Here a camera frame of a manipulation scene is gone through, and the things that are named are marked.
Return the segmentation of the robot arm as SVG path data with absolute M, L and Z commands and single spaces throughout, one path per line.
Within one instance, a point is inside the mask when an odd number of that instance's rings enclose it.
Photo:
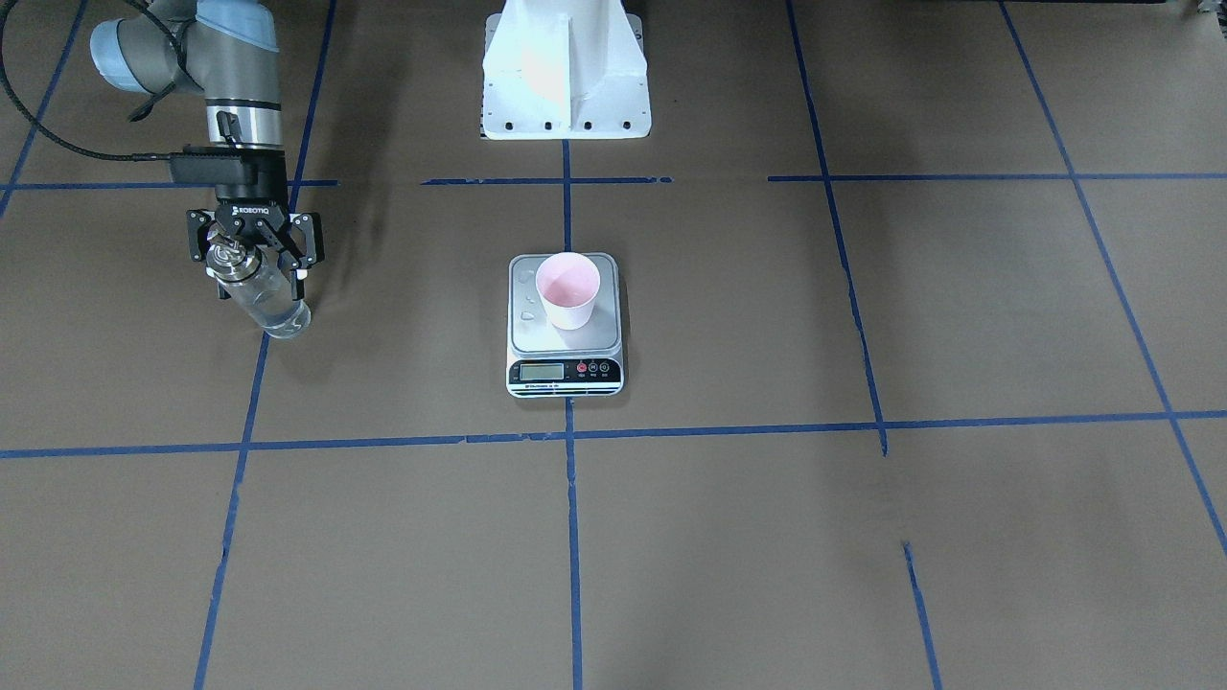
M 213 227 L 276 253 L 290 297 L 302 300 L 307 273 L 324 258 L 323 227 L 319 215 L 290 209 L 271 11 L 258 1 L 155 1 L 137 17 L 98 25 L 90 53 L 101 79 L 146 97 L 135 119 L 171 95 L 202 98 L 207 144 L 164 157 L 173 182 L 210 185 L 218 200 L 190 223 L 194 262 Z

